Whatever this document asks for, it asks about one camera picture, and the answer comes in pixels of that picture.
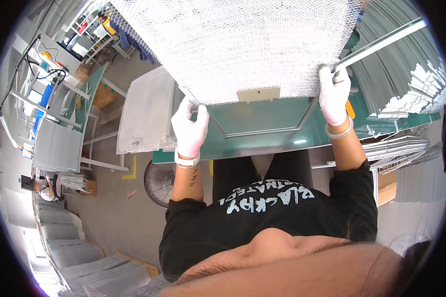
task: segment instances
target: white glove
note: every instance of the white glove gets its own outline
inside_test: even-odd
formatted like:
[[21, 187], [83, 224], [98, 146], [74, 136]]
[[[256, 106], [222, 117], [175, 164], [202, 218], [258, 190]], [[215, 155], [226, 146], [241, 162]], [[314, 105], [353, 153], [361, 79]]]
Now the white glove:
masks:
[[[172, 127], [177, 137], [177, 151], [180, 156], [196, 158], [208, 132], [208, 111], [205, 105], [197, 105], [194, 98], [185, 98], [172, 116]], [[192, 113], [198, 111], [196, 122], [190, 120]]]
[[329, 125], [339, 126], [345, 122], [347, 111], [345, 104], [350, 93], [350, 78], [345, 68], [331, 73], [331, 69], [322, 65], [319, 68], [321, 94], [319, 104], [322, 114]]

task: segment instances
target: window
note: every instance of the window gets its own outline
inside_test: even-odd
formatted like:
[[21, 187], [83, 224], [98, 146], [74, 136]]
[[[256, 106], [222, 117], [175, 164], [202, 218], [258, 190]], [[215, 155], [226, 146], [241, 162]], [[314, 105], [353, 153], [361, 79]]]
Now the window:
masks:
[[21, 155], [27, 159], [33, 159], [33, 154], [31, 154], [29, 151], [34, 152], [33, 149], [34, 147], [32, 145], [29, 144], [23, 144], [23, 148], [24, 150], [21, 150]]
[[[30, 101], [32, 101], [33, 103], [39, 104], [41, 102], [42, 96], [43, 95], [36, 92], [35, 90], [31, 90], [30, 95], [28, 96], [28, 99], [30, 99]], [[23, 112], [27, 116], [31, 116], [31, 113], [35, 109], [35, 107], [32, 104], [29, 104], [28, 102], [24, 102], [23, 107], [24, 107]]]

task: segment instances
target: electric fan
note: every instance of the electric fan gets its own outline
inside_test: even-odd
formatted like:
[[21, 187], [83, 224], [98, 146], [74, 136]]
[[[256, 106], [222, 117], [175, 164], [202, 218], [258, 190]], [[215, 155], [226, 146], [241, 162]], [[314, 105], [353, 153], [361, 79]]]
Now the electric fan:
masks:
[[143, 183], [147, 195], [153, 202], [165, 208], [172, 199], [175, 171], [175, 163], [154, 164], [152, 160], [145, 169]]

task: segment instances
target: green work table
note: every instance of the green work table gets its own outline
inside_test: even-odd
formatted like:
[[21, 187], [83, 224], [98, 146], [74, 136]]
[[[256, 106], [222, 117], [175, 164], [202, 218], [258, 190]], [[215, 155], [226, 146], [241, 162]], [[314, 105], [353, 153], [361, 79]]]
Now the green work table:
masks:
[[[351, 77], [352, 86], [359, 83]], [[354, 129], [359, 139], [394, 133], [440, 119], [440, 114], [410, 114], [408, 118], [378, 119], [369, 117], [362, 90], [350, 93], [349, 101], [355, 112]], [[277, 153], [328, 146], [330, 140], [325, 134], [326, 121], [319, 104], [309, 114], [298, 131], [277, 132], [271, 134], [248, 135], [226, 138], [225, 134], [237, 134], [249, 131], [297, 127], [307, 112], [309, 98], [279, 98], [271, 101], [258, 101], [247, 104], [238, 102], [207, 106], [208, 112], [221, 129], [210, 120], [208, 134], [201, 149], [201, 160], [234, 158], [259, 154]], [[154, 151], [154, 163], [173, 162], [173, 152]]]

